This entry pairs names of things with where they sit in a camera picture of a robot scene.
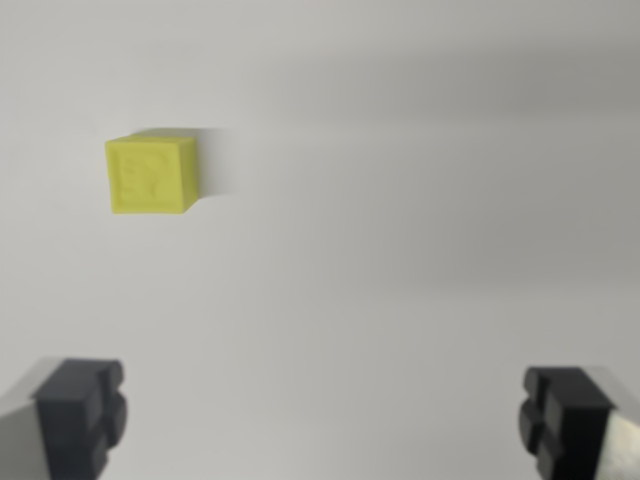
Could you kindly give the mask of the black silver gripper right finger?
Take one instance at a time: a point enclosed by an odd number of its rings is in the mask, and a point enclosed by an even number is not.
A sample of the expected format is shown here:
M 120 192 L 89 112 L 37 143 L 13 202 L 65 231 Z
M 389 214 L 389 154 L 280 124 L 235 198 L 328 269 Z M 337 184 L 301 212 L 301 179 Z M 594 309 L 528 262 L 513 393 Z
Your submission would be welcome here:
M 545 480 L 637 479 L 639 397 L 602 367 L 531 366 L 519 435 Z

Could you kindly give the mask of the black silver gripper left finger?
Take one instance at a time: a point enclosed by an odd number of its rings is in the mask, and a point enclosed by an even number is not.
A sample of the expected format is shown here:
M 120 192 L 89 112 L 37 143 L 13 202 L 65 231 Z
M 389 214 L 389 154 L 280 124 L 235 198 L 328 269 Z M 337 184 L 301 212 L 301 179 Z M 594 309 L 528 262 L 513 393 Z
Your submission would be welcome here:
M 116 359 L 45 357 L 1 394 L 3 479 L 97 479 L 128 405 Z

